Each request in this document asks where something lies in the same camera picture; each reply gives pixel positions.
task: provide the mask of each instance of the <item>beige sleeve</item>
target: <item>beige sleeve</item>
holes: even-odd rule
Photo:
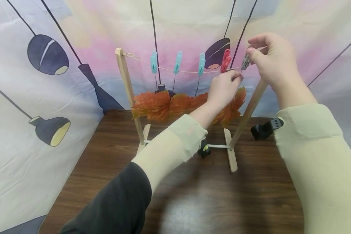
[[[207,133],[194,118],[183,115],[133,158],[146,173],[152,194],[166,175],[198,151]]]
[[[275,131],[281,157],[299,194],[304,233],[351,233],[351,150],[329,109],[286,108]]]

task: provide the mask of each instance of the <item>clothesline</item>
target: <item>clothesline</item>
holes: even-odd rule
[[[137,60],[137,61],[139,61],[139,62],[142,62],[142,63],[144,63],[144,64],[147,64],[148,66],[151,66],[151,64],[140,60],[139,57],[135,56],[134,54],[124,52],[122,55],[123,55],[123,56],[126,56],[126,57],[129,57],[129,58],[132,58],[132,59],[135,59],[135,60]],[[159,69],[163,69],[163,70],[167,70],[167,71],[171,71],[171,72],[173,71],[173,70],[171,70],[171,69],[166,69],[166,68],[163,68],[163,67],[158,67],[158,68],[159,68]],[[184,73],[198,73],[197,71],[196,71],[196,72],[194,72],[194,71],[190,71],[190,72],[189,72],[189,71],[179,71],[179,72],[184,72]],[[205,72],[203,72],[203,73],[213,73],[213,72],[220,72],[220,70],[217,70],[217,71],[209,71],[209,72],[205,71]]]

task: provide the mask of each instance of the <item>wooden frame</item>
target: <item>wooden frame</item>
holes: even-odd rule
[[[117,59],[117,64],[120,69],[122,81],[124,82],[125,86],[125,91],[127,98],[129,100],[130,107],[134,105],[134,92],[133,92],[133,86],[131,85],[131,80],[130,80],[130,75],[129,75],[129,70],[126,64],[126,58],[124,57],[123,49],[117,48],[116,49],[116,59]],[[257,87],[252,94],[252,98],[250,99],[250,102],[248,103],[247,109],[245,110],[236,130],[231,137],[231,133],[228,129],[224,128],[224,136],[225,136],[225,142],[226,145],[208,145],[211,148],[224,148],[227,149],[227,155],[228,155],[228,160],[229,160],[229,166],[230,166],[230,172],[233,173],[237,171],[238,165],[237,165],[237,158],[235,157],[235,151],[234,151],[234,146],[239,140],[240,135],[242,134],[244,128],[246,127],[249,119],[251,118],[251,115],[253,111],[255,110],[257,104],[259,103],[262,94],[264,94],[265,89],[267,88],[267,84],[260,79],[259,83],[257,84]],[[139,136],[139,146],[138,146],[138,151],[136,154],[140,153],[144,147],[146,147],[146,144],[149,143],[150,141],[147,140],[148,133],[150,131],[150,124],[147,124],[144,126],[144,129],[142,128],[142,124],[139,118],[134,119],[134,123],[138,132]]]

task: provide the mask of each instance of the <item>left hand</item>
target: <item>left hand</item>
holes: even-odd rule
[[[233,100],[242,80],[241,73],[235,70],[227,71],[213,78],[207,103],[222,110]]]

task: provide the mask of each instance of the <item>black clamp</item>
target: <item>black clamp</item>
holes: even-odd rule
[[[198,150],[198,155],[202,158],[206,158],[212,153],[211,148],[207,145],[207,140],[203,139],[201,141],[200,149]]]
[[[265,140],[272,135],[274,130],[283,126],[283,121],[279,118],[272,119],[265,124],[257,124],[251,128],[251,133],[255,140]]]

